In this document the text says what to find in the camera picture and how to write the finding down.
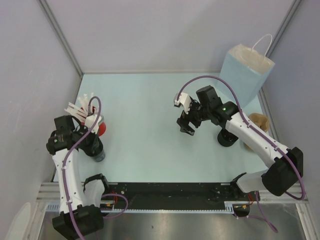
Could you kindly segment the light blue paper bag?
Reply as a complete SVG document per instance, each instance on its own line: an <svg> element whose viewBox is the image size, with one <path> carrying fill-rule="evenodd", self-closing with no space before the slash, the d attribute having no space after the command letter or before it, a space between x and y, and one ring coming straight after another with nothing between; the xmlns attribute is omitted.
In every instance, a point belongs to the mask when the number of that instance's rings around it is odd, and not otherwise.
<svg viewBox="0 0 320 240"><path fill-rule="evenodd" d="M275 63L267 54L242 43L225 55L219 78L234 91L241 108L246 107L259 93Z"/></svg>

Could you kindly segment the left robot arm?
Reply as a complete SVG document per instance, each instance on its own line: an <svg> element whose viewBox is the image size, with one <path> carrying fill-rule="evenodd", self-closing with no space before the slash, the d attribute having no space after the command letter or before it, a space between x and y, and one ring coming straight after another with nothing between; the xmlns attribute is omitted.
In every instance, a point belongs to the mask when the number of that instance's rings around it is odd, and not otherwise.
<svg viewBox="0 0 320 240"><path fill-rule="evenodd" d="M101 173L81 181L80 151L95 162L101 162L106 155L99 135L88 132L88 127L82 124L75 126L75 122L71 115L55 118L56 129L46 144L56 167L60 192L59 215L53 218L52 225L67 240L77 240L104 227L100 204L111 193Z"/></svg>

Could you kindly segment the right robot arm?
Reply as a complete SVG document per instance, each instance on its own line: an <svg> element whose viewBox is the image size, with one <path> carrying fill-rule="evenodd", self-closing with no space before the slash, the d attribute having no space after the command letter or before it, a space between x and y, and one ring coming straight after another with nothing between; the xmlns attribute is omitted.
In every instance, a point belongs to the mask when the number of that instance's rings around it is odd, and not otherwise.
<svg viewBox="0 0 320 240"><path fill-rule="evenodd" d="M245 172L233 179L236 185L230 188L230 194L235 200L242 201L249 192L261 190L279 197L303 176L304 155L298 147L290 149L274 140L239 111L232 101L223 103L212 86L203 87L196 94L198 99L184 92L174 97L174 106L183 107L176 121L180 131L192 136L202 122L210 121L221 127L217 136L220 145L230 147L241 140L267 167L267 170Z"/></svg>

